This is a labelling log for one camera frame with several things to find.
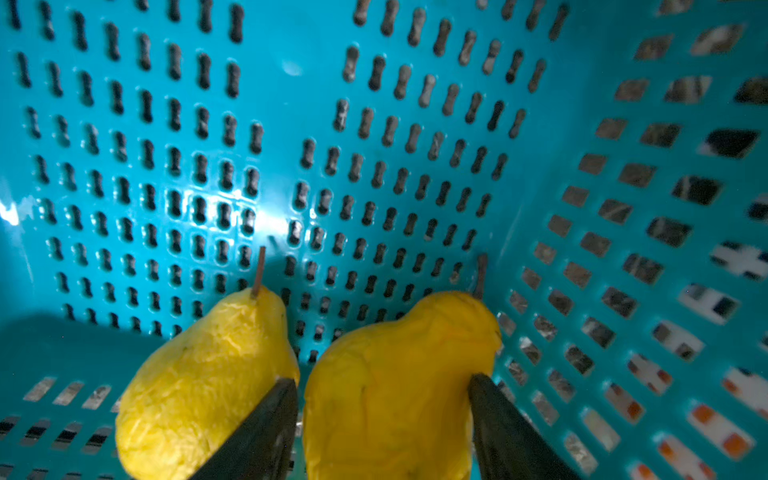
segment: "yellow pear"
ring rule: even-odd
[[[473,374],[491,374],[501,344],[496,318],[461,292],[338,339],[304,392],[309,479],[469,478],[467,389]]]
[[[189,478],[279,378],[299,384],[281,299],[260,286],[224,297],[154,352],[122,396],[115,441],[137,480]]]

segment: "slotted hole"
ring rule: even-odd
[[[469,202],[469,196],[472,195],[472,189],[469,187],[466,187],[462,190],[462,195],[458,199],[458,203],[456,204],[456,211],[461,213],[467,208],[467,202]]]
[[[413,230],[416,226],[416,221],[419,219],[419,216],[417,214],[409,214],[408,215],[408,222],[406,223],[406,227],[403,229],[402,234],[406,237],[410,237],[413,235]]]
[[[197,56],[197,85],[203,90],[210,88],[210,57],[205,53]]]
[[[395,18],[397,12],[400,9],[398,0],[387,0],[386,10],[384,11],[384,19],[382,20],[381,32],[385,37],[392,36],[395,31]]]
[[[434,90],[436,82],[437,79],[433,74],[428,74],[424,77],[424,88],[419,96],[419,107],[427,108],[429,106],[429,102],[432,99],[432,90]]]
[[[371,134],[371,123],[373,122],[373,109],[364,108],[360,118],[360,128],[357,130],[357,136],[365,140]]]
[[[478,109],[480,108],[480,104],[482,102],[482,94],[478,91],[476,91],[474,94],[472,94],[472,102],[469,104],[469,110],[467,111],[467,115],[464,116],[464,121],[468,124],[473,124],[475,122],[475,118],[477,117]]]
[[[416,47],[422,38],[422,29],[427,20],[427,12],[424,8],[417,8],[413,11],[413,23],[411,31],[408,33],[408,45]]]
[[[373,59],[373,70],[371,71],[371,78],[368,80],[368,88],[373,91],[379,91],[382,87],[382,74],[384,73],[384,67],[386,67],[386,60],[381,55],[377,55]]]
[[[406,143],[406,152],[412,154],[416,151],[416,145],[419,142],[419,135],[422,133],[422,126],[419,124],[411,125],[411,130]]]
[[[333,254],[341,255],[344,251],[344,244],[346,243],[346,236],[344,233],[337,233],[333,242]]]
[[[210,119],[210,113],[205,107],[197,108],[197,126],[195,127],[195,134],[202,140],[208,138],[208,120]]]
[[[402,100],[406,97],[406,89],[410,79],[411,68],[408,65],[403,65],[398,71],[397,85],[395,86],[395,98],[397,100]]]
[[[554,18],[554,23],[552,24],[552,28],[549,29],[549,39],[551,41],[555,41],[560,37],[560,33],[563,29],[563,24],[565,23],[565,19],[568,17],[568,14],[570,13],[570,8],[567,4],[561,4],[558,7],[558,13],[557,16]]]
[[[356,282],[357,282],[357,272],[349,272],[349,274],[347,274],[346,276],[346,285],[344,287],[347,290],[354,290]]]
[[[349,102],[341,99],[336,102],[336,118],[333,120],[333,128],[338,131],[344,131],[346,128],[346,117],[349,113]]]
[[[349,220],[352,218],[352,207],[355,205],[355,199],[351,195],[345,195],[342,199],[342,209],[339,213],[339,217],[342,220]]]
[[[355,25],[362,27],[366,24],[368,19],[368,7],[371,0],[357,0],[357,6],[355,7],[355,13],[352,17]]]
[[[422,271],[422,268],[424,266],[424,260],[426,260],[426,255],[424,253],[420,253],[419,255],[416,255],[416,261],[413,264],[413,273],[418,273]]]
[[[362,259],[362,255],[366,251],[367,244],[368,242],[366,242],[366,239],[364,238],[357,239],[356,245],[355,245],[355,253],[352,255],[352,258],[354,258],[355,260]]]
[[[386,219],[384,219],[384,231],[389,232],[395,226],[395,217],[397,217],[397,209],[390,207],[386,211]]]
[[[376,212],[376,204],[373,202],[366,202],[366,212],[362,216],[362,224],[366,227],[373,223],[373,215]]]
[[[491,44],[488,46],[488,57],[485,58],[485,61],[482,64],[482,72],[486,75],[490,75],[493,72],[493,66],[496,63],[496,57],[498,57],[498,53],[502,49],[502,43],[497,40],[493,39],[491,41]]]
[[[472,248],[472,242],[475,240],[475,236],[477,236],[477,230],[474,228],[471,229],[469,232],[467,232],[467,239],[464,240],[464,245],[462,245],[462,250],[469,251],[469,249]]]
[[[464,34],[464,45],[462,50],[458,54],[458,64],[462,67],[469,65],[470,57],[472,56],[472,48],[475,46],[478,35],[473,30],[468,30]]]
[[[445,205],[446,198],[448,197],[448,192],[451,190],[451,182],[445,181],[440,186],[440,194],[437,196],[437,199],[435,200],[435,204],[439,206]]]
[[[234,147],[237,132],[237,119],[232,115],[224,115],[224,144],[228,147]]]
[[[488,121],[488,131],[496,130],[498,119],[501,117],[503,111],[504,102],[499,100],[493,106],[493,114],[491,115],[491,120]]]
[[[456,235],[456,224],[449,225],[448,231],[445,232],[445,239],[442,241],[443,246],[450,247],[453,244],[453,237]]]
[[[536,62],[536,69],[533,71],[531,81],[528,82],[528,91],[535,93],[538,90],[538,84],[541,81],[541,76],[544,74],[544,70],[547,68],[547,61],[540,58]]]

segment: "plastic basket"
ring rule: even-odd
[[[125,478],[122,389],[262,244],[303,380],[489,252],[575,469],[764,475],[768,3],[367,4],[4,2],[0,477]]]

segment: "pear stem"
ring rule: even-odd
[[[475,291],[472,296],[477,300],[482,300],[482,295],[485,292],[485,274],[488,272],[488,254],[481,253],[478,257],[478,284],[475,287]]]
[[[256,265],[256,279],[250,288],[250,297],[257,298],[261,288],[261,277],[264,276],[264,262],[266,262],[266,247],[259,248],[259,263]]]

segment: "orange object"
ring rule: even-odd
[[[661,381],[666,383],[667,385],[672,383],[672,375],[670,375],[669,373],[667,373],[667,372],[665,372],[663,370],[659,370],[658,375],[659,375],[659,378],[661,379]]]
[[[723,380],[723,387],[725,390],[728,390],[729,392],[733,393],[734,395],[738,394],[740,392],[740,388],[736,386],[735,383],[731,382],[729,379]]]
[[[670,444],[666,442],[662,442],[659,445],[659,453],[661,456],[663,456],[668,462],[674,462],[674,460],[677,458],[677,455],[675,455],[674,450],[672,447],[670,447]]]
[[[637,420],[640,418],[640,415],[643,414],[643,407],[637,402],[632,402],[627,407],[627,413],[629,414],[629,418]]]
[[[640,474],[640,477],[642,478],[653,478],[654,473],[648,468],[646,465],[638,465],[637,466],[637,473]]]
[[[723,442],[723,448],[731,458],[741,458],[749,451],[750,444],[746,442],[743,436],[738,433],[732,433]]]
[[[701,471],[704,472],[704,474],[709,478],[710,480],[715,480],[717,478],[717,475],[715,475],[715,472],[713,469],[710,468],[709,465],[707,465],[704,462],[699,462],[699,468],[701,468]]]
[[[696,420],[706,425],[715,416],[715,411],[706,405],[699,405],[694,409],[693,415]]]

